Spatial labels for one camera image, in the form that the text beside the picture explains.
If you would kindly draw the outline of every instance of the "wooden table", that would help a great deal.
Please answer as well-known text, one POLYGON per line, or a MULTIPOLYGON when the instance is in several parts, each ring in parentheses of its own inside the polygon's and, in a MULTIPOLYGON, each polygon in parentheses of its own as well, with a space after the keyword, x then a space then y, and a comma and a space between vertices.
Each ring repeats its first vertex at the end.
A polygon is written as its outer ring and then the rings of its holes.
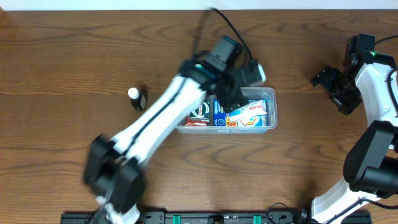
MULTIPOLYGON (((276 91, 276 129, 265 135, 172 133, 147 168, 142 204, 168 210, 301 207, 343 174, 366 129, 363 104, 337 112, 309 79, 342 68, 348 37, 397 34, 397 11, 225 12, 276 91)), ((127 89, 162 94, 191 51, 201 12, 6 12, 0 27, 0 223, 58 223, 64 211, 97 207, 81 182, 88 145, 134 122, 127 89)), ((235 36, 218 17, 201 49, 235 36)), ((396 40, 377 51, 398 57, 396 40)), ((397 197, 382 200, 393 205, 397 197)), ((374 206, 375 223, 398 214, 374 206)))

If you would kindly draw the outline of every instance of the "white wall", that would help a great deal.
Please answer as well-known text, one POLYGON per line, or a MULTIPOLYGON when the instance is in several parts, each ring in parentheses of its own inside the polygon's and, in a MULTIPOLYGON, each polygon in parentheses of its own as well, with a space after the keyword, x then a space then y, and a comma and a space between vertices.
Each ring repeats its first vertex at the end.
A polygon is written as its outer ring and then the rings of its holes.
POLYGON ((398 9, 398 0, 0 0, 15 10, 398 9))

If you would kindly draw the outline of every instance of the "black bottle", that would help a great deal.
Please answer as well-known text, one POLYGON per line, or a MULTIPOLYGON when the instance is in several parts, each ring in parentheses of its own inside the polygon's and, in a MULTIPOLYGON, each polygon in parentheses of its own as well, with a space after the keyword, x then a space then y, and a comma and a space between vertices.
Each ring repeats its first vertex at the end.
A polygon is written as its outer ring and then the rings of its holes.
POLYGON ((134 109, 138 111, 142 111, 143 109, 145 109, 147 100, 145 99, 144 95, 140 91, 138 91, 137 88, 130 88, 127 93, 130 97, 131 104, 134 109))

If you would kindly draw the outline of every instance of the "clear plastic bin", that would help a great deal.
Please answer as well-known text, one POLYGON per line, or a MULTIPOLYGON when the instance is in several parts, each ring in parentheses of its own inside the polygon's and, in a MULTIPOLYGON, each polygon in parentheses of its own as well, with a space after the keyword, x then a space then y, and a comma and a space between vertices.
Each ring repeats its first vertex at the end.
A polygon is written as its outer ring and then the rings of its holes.
MULTIPOLYGON (((278 124, 275 91, 268 87, 244 87, 242 93, 249 100, 266 100, 268 102, 267 126, 264 127, 218 127, 218 126, 177 126, 179 133, 183 134, 264 134, 278 124)), ((213 105, 215 96, 208 100, 213 105)))

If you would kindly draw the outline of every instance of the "green strip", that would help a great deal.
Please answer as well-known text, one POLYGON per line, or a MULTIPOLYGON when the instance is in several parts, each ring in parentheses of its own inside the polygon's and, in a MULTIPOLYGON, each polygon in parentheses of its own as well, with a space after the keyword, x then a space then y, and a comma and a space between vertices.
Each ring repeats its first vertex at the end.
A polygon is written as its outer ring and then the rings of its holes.
POLYGON ((261 216, 253 215, 253 224, 261 224, 261 216))
POLYGON ((173 224, 181 224, 181 216, 173 215, 173 224))

